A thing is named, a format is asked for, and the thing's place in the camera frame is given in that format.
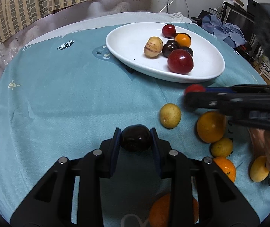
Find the orange yellow lemon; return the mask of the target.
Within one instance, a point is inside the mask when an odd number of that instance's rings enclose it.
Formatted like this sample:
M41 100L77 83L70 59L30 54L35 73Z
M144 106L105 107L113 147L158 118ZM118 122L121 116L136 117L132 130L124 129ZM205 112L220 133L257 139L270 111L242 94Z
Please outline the orange yellow lemon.
M227 127L227 118L218 111L208 111L202 114L197 123L196 131L205 143L214 143L223 138Z

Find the small red cherry tomato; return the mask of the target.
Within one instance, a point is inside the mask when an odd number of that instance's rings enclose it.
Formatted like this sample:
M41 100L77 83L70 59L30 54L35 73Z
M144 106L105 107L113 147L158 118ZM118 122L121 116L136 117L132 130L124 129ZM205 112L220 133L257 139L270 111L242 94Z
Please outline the small red cherry tomato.
M192 85L189 85L185 89L185 95L187 95L188 93L191 93L191 92L205 92L205 91L206 91L206 88L203 85L192 84Z

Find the orange mandarin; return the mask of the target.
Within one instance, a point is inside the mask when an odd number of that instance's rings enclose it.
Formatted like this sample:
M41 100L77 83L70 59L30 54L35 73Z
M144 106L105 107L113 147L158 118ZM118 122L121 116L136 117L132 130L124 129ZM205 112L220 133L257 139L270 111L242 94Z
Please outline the orange mandarin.
M161 196L159 199L157 199L152 207L150 208L149 212L149 223L150 226L168 226L168 219L169 219L169 208L170 208L170 198L171 194L167 193L163 196ZM198 208L198 201L192 197L192 209L193 214L191 214L191 217L193 218L193 224L196 224L200 217L199 217L199 208ZM177 222L177 225L174 226L189 226L188 223L186 223L186 216L190 210L190 205L187 201L180 201L178 200L178 209L182 209L182 221Z
M236 180L236 168L234 164L225 157L216 157L213 161L219 166L219 168L228 176L228 178L234 183Z

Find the small yellow green fruit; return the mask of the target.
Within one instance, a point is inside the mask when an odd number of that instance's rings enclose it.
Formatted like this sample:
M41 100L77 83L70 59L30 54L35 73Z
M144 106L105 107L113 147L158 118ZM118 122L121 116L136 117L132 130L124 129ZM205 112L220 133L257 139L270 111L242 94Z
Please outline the small yellow green fruit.
M233 142L230 138L223 137L211 145L211 154L214 157L228 157L233 150Z

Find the spotted yellow pear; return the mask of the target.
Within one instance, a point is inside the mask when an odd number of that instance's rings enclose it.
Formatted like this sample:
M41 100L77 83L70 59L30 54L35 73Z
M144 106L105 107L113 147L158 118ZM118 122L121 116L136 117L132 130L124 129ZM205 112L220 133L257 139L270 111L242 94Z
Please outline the spotted yellow pear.
M249 176L253 182L264 181L269 175L269 170L266 168L266 161L266 156L260 156L252 163Z

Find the small yellow fruit back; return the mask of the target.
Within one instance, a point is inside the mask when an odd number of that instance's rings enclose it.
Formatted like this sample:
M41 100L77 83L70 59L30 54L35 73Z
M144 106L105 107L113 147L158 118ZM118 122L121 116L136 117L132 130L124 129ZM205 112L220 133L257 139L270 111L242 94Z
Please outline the small yellow fruit back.
M181 117L180 108L173 103L163 105L159 112L160 122L167 129L174 129L179 124Z

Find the large red apple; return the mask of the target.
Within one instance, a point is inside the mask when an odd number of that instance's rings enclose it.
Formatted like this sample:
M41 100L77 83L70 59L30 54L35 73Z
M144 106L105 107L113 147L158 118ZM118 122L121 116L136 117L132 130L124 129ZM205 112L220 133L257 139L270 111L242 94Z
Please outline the large red apple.
M170 71L179 74L188 74L193 69L192 56L183 49L172 51L167 59Z

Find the dark plum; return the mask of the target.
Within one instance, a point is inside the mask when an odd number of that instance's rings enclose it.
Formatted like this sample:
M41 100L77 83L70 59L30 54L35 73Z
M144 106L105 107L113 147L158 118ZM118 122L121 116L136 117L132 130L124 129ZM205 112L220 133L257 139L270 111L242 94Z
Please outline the dark plum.
M162 55L164 57L168 58L170 56L170 54L176 49L178 49L178 47L176 45L164 44L162 47Z
M152 136L146 126L137 124L122 131L119 143L126 152L143 155L150 152Z
M176 45L178 48L180 47L179 43L176 40L168 40L166 43Z
M191 48L186 47L186 46L182 46L180 48L188 52L191 56L193 56L193 50Z

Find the small orange kumquat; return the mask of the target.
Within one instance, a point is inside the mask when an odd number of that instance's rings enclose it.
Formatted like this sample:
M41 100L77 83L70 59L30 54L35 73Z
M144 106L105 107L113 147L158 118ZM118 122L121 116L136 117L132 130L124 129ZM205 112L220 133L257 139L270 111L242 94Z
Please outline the small orange kumquat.
M179 43L180 47L182 47L182 46L190 47L191 46L191 40L186 35L179 34L178 37L176 38L176 41Z

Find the brown tan potato fruit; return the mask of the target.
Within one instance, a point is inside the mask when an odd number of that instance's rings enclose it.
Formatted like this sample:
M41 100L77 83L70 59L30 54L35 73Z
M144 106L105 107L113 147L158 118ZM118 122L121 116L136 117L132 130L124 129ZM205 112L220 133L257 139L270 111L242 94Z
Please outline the brown tan potato fruit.
M144 54L148 58L156 58L162 52L163 41L156 36L150 37L144 47Z

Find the red plum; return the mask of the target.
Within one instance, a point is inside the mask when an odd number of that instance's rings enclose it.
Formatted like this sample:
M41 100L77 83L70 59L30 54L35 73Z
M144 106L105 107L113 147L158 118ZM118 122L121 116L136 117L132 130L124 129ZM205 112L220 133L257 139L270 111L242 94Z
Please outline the red plum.
M176 29L173 24L166 24L162 28L162 35L166 38L174 38L176 34Z

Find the dark plum front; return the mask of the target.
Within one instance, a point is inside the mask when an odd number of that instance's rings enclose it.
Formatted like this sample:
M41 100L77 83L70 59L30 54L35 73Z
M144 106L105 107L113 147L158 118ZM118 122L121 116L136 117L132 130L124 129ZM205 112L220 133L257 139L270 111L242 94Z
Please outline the dark plum front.
M146 126L137 124L122 131L119 143L126 152L143 155L150 152L152 136Z

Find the blue clothes pile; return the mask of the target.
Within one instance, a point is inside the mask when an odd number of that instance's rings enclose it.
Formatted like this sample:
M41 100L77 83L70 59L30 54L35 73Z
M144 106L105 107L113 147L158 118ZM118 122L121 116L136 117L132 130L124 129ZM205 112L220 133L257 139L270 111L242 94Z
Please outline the blue clothes pile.
M223 24L215 15L205 15L202 18L201 27L216 39L222 40L232 48L246 43L239 26L230 23Z

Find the teal printed tablecloth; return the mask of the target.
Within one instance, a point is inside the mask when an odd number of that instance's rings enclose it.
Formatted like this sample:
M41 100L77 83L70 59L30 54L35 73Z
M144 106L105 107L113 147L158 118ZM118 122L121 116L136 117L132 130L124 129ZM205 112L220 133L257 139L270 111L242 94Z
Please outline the teal printed tablecloth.
M179 25L211 42L225 60L223 74L204 85L264 82L225 42L195 25ZM60 157L83 157L113 137L117 127L155 127L159 138L187 157L201 160L210 155L209 145L195 135L195 123L206 110L186 111L186 85L127 70L105 48L112 29L84 30L26 46L2 74L0 215L6 221ZM166 103L182 110L181 122L172 130L159 121L159 110ZM248 176L252 147L247 128L228 129L234 145L229 159L237 170L235 185L262 221L270 213L270 187L267 181L254 183ZM114 176L101 179L100 186L105 226L121 226L121 222L122 226L149 226L150 208L170 191L170 180L158 177L151 155L122 150Z

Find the white oval plate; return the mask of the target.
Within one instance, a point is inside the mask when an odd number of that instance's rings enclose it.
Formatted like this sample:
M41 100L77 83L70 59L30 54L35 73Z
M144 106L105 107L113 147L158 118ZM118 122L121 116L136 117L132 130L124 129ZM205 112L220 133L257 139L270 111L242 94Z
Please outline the white oval plate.
M107 35L106 46L119 61L148 76L180 83L215 79L225 70L224 58L194 29L194 25L127 24Z

